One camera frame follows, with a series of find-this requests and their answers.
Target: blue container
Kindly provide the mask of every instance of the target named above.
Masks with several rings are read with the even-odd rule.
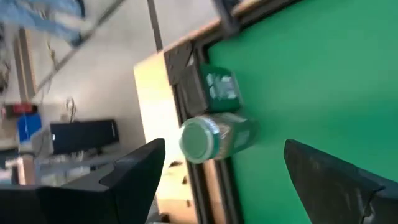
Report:
[[[42,128],[42,120],[39,114],[22,115],[18,119],[19,142],[26,142],[30,137]]]

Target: wooden board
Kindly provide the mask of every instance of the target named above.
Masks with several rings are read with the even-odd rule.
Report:
[[[242,2],[234,10],[234,14],[250,10],[258,1],[246,0]],[[170,137],[170,133],[176,133],[179,129],[174,96],[167,77],[164,52],[181,42],[194,39],[208,32],[219,24],[219,19],[211,21],[201,29],[182,37],[176,43],[166,46],[166,50],[152,55],[134,67],[134,77],[147,142],[155,138]],[[170,140],[178,141],[173,137],[170,137]],[[166,143],[166,145],[167,153],[170,150],[179,150],[178,145],[172,143]],[[215,221],[216,223],[226,223],[214,162],[205,163],[204,169]],[[186,164],[165,171],[158,187],[157,201],[160,213],[167,213],[172,223],[197,222],[191,186],[189,181],[185,185],[182,184],[184,177],[188,177]]]
[[[19,185],[35,184],[35,166],[32,156],[24,155],[16,159],[6,161],[6,168],[17,167]]]

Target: desk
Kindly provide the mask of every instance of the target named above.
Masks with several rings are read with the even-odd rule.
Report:
[[[87,172],[80,172],[79,175],[67,175],[69,172],[76,168],[81,167],[91,167],[109,164],[122,156],[125,156],[125,152],[119,152],[114,154],[103,154],[102,156],[95,156],[91,158],[84,159],[82,161],[65,160],[58,161],[56,158],[46,158],[46,159],[34,159],[31,155],[23,155],[18,158],[6,161],[6,168],[11,169],[16,167],[18,183],[19,185],[34,185],[43,184],[43,177],[46,175],[60,175],[63,177],[62,183],[56,183],[57,185],[66,184],[71,179],[77,179]]]
[[[397,6],[303,0],[201,49],[235,72],[243,110],[261,124],[257,144],[232,157],[246,223],[310,223],[284,164],[286,139],[398,181]],[[206,42],[210,30],[188,39]]]

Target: can lid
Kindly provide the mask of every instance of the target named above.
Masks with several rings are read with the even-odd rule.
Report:
[[[217,156],[220,130],[209,117],[191,118],[180,129],[180,148],[193,163],[202,163]]]

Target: green surface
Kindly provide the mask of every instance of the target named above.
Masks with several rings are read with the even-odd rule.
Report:
[[[209,50],[261,139],[233,157],[247,223],[310,223],[284,164],[296,139],[398,181],[398,1],[303,0]]]

